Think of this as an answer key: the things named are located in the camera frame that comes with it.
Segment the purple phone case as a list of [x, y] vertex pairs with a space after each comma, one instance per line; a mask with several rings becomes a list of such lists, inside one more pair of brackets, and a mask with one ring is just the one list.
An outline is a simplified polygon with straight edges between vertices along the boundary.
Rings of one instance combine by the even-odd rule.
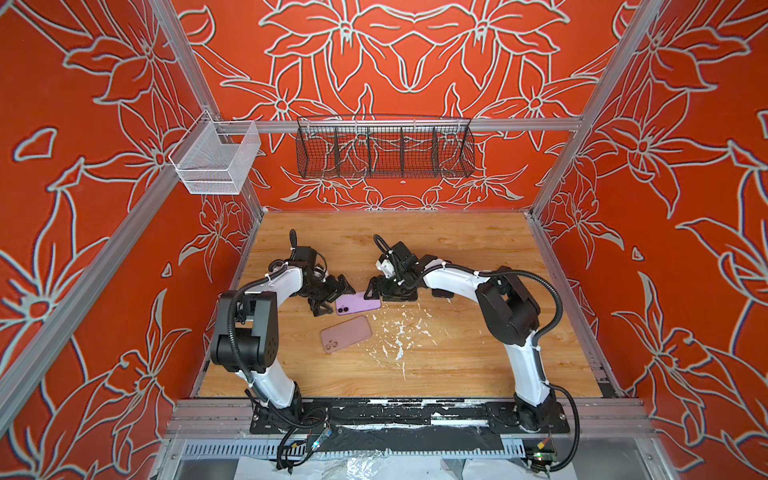
[[379, 299], [366, 299], [365, 293], [344, 294], [335, 301], [335, 313], [339, 316], [355, 315], [381, 308]]

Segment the pink phone case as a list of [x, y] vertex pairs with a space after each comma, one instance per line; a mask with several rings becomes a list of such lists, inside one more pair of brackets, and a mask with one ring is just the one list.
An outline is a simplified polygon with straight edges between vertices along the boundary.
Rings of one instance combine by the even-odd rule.
[[323, 351], [331, 354], [368, 340], [372, 328], [366, 316], [358, 316], [320, 332]]

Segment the dark phone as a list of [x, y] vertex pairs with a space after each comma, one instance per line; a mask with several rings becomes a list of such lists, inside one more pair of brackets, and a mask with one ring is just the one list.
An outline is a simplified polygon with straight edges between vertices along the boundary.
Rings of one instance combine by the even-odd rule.
[[451, 299], [455, 296], [453, 292], [444, 290], [444, 289], [432, 289], [431, 293], [432, 293], [432, 296], [435, 298]]

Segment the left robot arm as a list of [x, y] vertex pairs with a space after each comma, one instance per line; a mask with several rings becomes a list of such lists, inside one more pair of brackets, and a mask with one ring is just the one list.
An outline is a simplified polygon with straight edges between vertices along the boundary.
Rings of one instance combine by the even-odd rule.
[[288, 258], [270, 263], [263, 278], [220, 295], [210, 361], [246, 382], [255, 415], [266, 415], [281, 430], [319, 427], [327, 422], [327, 410], [305, 409], [300, 387], [278, 361], [278, 310], [287, 299], [301, 297], [318, 317], [354, 292], [345, 276], [328, 272], [317, 250], [293, 246]]

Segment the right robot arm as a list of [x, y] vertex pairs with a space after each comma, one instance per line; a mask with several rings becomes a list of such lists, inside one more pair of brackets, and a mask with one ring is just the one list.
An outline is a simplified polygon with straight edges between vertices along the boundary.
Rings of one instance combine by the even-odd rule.
[[[378, 234], [373, 240], [381, 252], [376, 262], [380, 274], [371, 278], [364, 297], [383, 302], [415, 301], [420, 289], [429, 289], [476, 302], [487, 329], [507, 353], [520, 428], [537, 432], [544, 427], [554, 411], [556, 396], [543, 368], [539, 341], [560, 323], [564, 313], [553, 285], [532, 272], [507, 266], [492, 271], [471, 269], [434, 255], [417, 258], [404, 243], [391, 246]], [[541, 308], [522, 282], [524, 278], [539, 283], [555, 302], [555, 314], [544, 326], [539, 321]]]

